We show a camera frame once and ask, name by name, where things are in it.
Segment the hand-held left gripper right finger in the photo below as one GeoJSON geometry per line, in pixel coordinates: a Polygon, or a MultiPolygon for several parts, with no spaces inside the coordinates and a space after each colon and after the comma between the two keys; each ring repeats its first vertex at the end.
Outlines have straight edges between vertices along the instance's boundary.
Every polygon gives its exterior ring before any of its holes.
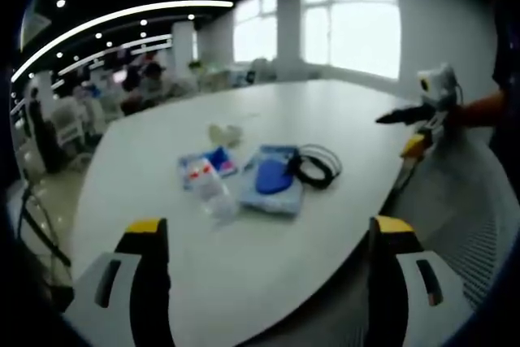
{"type": "Polygon", "coordinates": [[[461,277],[407,222],[371,218],[368,254],[369,346],[442,346],[464,325],[461,277]]]}

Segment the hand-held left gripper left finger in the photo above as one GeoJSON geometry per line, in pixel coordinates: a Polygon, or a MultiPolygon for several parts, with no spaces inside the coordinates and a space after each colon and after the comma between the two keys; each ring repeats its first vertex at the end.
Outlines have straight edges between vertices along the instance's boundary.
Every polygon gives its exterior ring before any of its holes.
{"type": "Polygon", "coordinates": [[[129,225],[74,285],[64,317],[90,346],[173,346],[167,221],[129,225]]]}

